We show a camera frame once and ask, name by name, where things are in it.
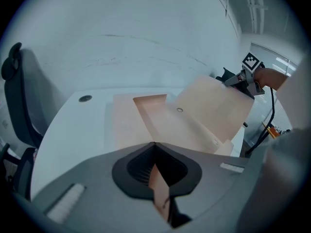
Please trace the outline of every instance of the white sticker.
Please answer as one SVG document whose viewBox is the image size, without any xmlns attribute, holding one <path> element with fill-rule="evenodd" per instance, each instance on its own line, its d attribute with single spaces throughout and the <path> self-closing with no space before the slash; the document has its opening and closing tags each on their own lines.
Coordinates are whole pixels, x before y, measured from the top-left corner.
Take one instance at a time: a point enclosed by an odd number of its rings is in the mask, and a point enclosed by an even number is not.
<svg viewBox="0 0 311 233">
<path fill-rule="evenodd" d="M 233 172 L 237 172 L 237 173 L 243 173 L 243 171 L 244 171 L 243 167 L 234 166 L 234 165 L 230 165 L 230 164 L 223 163 L 223 162 L 220 164 L 220 167 L 227 169 L 227 170 L 230 170 L 230 171 L 233 171 Z"/>
</svg>

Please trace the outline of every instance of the cardboard flap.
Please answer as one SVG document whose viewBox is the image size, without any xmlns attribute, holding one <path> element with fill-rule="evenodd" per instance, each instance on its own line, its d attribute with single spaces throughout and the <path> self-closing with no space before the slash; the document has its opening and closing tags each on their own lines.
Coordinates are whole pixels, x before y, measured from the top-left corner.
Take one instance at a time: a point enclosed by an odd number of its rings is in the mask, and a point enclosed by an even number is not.
<svg viewBox="0 0 311 233">
<path fill-rule="evenodd" d="M 170 213 L 170 188 L 166 184 L 156 164 L 151 170 L 148 187 L 154 191 L 154 205 L 165 221 Z"/>
<path fill-rule="evenodd" d="M 233 143 L 229 140 L 226 140 L 225 143 L 222 144 L 221 147 L 214 154 L 230 156 L 232 150 Z"/>
<path fill-rule="evenodd" d="M 225 143 L 239 131 L 254 100 L 212 77 L 200 76 L 178 95 L 176 103 Z"/>
</svg>

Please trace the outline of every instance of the ceiling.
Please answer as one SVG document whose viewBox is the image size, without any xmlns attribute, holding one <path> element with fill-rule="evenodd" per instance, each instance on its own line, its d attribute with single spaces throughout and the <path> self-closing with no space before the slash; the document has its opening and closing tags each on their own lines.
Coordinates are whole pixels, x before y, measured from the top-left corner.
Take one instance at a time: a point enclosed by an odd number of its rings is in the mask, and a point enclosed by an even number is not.
<svg viewBox="0 0 311 233">
<path fill-rule="evenodd" d="M 252 18 L 247 0 L 228 0 L 229 5 L 241 26 L 242 33 L 254 33 Z M 264 10 L 263 34 L 273 35 L 290 42 L 302 49 L 309 44 L 309 40 L 294 11 L 285 0 L 263 0 Z M 260 33 L 260 9 L 256 8 L 257 33 Z"/>
</svg>

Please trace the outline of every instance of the black cable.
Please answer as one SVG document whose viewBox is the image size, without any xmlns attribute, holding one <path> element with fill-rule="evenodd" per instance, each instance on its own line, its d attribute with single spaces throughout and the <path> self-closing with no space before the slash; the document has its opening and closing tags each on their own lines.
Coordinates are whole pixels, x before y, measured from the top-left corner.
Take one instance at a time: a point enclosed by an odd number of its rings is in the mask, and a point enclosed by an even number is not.
<svg viewBox="0 0 311 233">
<path fill-rule="evenodd" d="M 260 136 L 258 137 L 258 140 L 257 142 L 248 150 L 245 152 L 245 154 L 250 154 L 251 152 L 254 151 L 255 148 L 258 147 L 258 145 L 264 140 L 264 139 L 261 139 L 263 137 L 263 135 L 265 134 L 265 132 L 267 131 L 268 127 L 271 126 L 271 122 L 274 118 L 274 112 L 275 112 L 275 108 L 274 108 L 274 96 L 273 96 L 273 90 L 272 88 L 270 88 L 271 90 L 271 97 L 272 97 L 272 115 L 270 117 L 270 120 L 269 122 L 267 123 L 266 127 L 263 129 L 263 131 L 261 132 Z"/>
<path fill-rule="evenodd" d="M 267 131 L 267 132 L 263 135 L 263 137 L 260 139 L 258 145 L 260 145 L 260 143 L 262 143 L 263 140 L 266 139 L 266 138 L 268 137 L 268 135 L 269 135 L 269 132 Z"/>
</svg>

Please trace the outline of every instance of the cardboard sheet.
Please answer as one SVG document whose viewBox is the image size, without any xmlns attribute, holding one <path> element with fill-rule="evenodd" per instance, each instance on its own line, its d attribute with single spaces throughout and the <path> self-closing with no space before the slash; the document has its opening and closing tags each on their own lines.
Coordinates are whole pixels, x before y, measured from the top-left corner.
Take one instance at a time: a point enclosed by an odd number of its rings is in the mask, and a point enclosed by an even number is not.
<svg viewBox="0 0 311 233">
<path fill-rule="evenodd" d="M 178 95 L 176 103 L 224 143 L 239 131 L 254 100 L 212 77 L 200 76 Z"/>
<path fill-rule="evenodd" d="M 230 140 L 246 120 L 254 102 L 208 76 L 199 77 L 175 102 L 166 102 L 166 96 L 114 96 L 116 150 L 154 141 L 230 155 L 233 149 Z"/>
</svg>

